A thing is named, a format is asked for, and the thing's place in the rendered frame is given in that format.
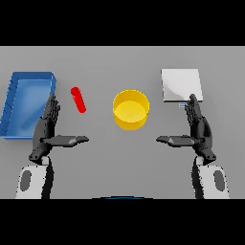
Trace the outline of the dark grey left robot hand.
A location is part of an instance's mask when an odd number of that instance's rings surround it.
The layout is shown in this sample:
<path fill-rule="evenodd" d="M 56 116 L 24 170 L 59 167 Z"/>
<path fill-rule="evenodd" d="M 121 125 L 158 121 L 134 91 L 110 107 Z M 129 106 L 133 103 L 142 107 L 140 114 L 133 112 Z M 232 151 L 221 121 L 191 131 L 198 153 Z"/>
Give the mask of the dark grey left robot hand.
<path fill-rule="evenodd" d="M 87 143 L 86 136 L 55 135 L 60 105 L 54 94 L 51 94 L 45 105 L 43 115 L 38 119 L 33 131 L 33 150 L 29 160 L 37 165 L 42 164 L 42 158 L 49 155 L 54 146 L 74 147 Z"/>

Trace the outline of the blue tray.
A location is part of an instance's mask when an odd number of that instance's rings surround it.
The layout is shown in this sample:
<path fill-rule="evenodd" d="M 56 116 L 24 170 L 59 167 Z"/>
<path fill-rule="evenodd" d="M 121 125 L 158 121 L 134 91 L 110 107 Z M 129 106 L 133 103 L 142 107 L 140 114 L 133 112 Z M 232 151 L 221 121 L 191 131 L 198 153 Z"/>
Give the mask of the blue tray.
<path fill-rule="evenodd" d="M 0 118 L 0 138 L 31 140 L 46 102 L 55 92 L 53 72 L 12 72 Z"/>

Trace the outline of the yellow bowl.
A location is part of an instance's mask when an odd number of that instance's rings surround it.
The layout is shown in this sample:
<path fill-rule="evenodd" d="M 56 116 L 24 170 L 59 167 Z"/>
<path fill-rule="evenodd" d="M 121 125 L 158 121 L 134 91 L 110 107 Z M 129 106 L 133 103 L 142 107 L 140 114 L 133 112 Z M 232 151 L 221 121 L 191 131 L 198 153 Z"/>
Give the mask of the yellow bowl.
<path fill-rule="evenodd" d="M 138 90 L 123 90 L 113 99 L 113 119 L 123 130 L 138 130 L 145 125 L 149 101 Z"/>

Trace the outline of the pale square measuring scale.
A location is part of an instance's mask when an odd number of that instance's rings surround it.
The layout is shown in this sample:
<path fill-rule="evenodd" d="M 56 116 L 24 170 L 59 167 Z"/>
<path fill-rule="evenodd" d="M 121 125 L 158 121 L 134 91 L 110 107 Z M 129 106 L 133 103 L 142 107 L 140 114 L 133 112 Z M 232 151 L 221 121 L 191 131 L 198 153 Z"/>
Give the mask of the pale square measuring scale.
<path fill-rule="evenodd" d="M 162 69 L 163 101 L 183 103 L 194 94 L 203 101 L 201 80 L 197 69 Z"/>

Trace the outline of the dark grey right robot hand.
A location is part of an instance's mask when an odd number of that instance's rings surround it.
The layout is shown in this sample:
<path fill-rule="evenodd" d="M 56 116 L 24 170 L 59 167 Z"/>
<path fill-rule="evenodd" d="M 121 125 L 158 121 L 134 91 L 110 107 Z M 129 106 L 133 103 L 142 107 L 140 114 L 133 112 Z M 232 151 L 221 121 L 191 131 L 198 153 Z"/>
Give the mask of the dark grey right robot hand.
<path fill-rule="evenodd" d="M 216 160 L 212 151 L 212 130 L 207 119 L 202 115 L 199 101 L 194 94 L 189 96 L 185 111 L 189 123 L 189 135 L 159 136 L 156 141 L 171 147 L 191 147 L 197 156 L 203 158 L 208 165 Z"/>

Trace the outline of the red beaker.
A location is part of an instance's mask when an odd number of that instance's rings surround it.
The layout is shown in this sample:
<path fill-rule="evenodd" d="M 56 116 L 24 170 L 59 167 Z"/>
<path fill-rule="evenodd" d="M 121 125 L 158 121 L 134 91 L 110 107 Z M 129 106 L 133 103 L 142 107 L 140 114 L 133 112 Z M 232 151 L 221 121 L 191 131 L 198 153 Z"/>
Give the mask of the red beaker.
<path fill-rule="evenodd" d="M 79 113 L 85 113 L 86 112 L 86 106 L 82 97 L 82 94 L 78 87 L 73 87 L 71 89 L 71 95 L 73 97 L 73 100 L 77 106 Z"/>

